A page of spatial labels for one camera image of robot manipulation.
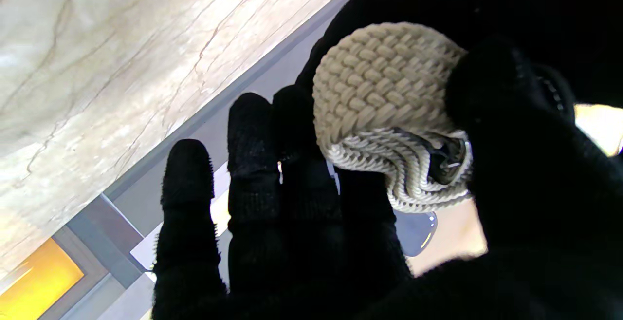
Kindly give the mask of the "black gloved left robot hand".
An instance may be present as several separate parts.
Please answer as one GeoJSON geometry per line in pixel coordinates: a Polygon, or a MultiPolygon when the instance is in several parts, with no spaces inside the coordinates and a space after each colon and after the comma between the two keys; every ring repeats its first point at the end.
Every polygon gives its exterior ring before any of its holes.
{"type": "Polygon", "coordinates": [[[321,58],[373,23],[431,27],[463,49],[511,38],[535,62],[560,71],[581,103],[622,106],[623,0],[349,0],[311,50],[296,85],[308,91],[321,58]]]}

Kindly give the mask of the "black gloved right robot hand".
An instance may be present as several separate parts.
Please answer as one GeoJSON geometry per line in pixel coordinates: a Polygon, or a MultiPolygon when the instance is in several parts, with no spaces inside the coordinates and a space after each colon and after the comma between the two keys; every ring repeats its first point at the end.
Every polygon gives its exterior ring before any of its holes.
{"type": "Polygon", "coordinates": [[[229,286],[204,145],[178,141],[162,186],[154,320],[620,320],[622,156],[554,103],[568,84],[503,39],[472,49],[446,87],[473,147],[469,189],[487,253],[414,277],[382,174],[338,170],[313,144],[310,96],[232,105],[229,286]]]}

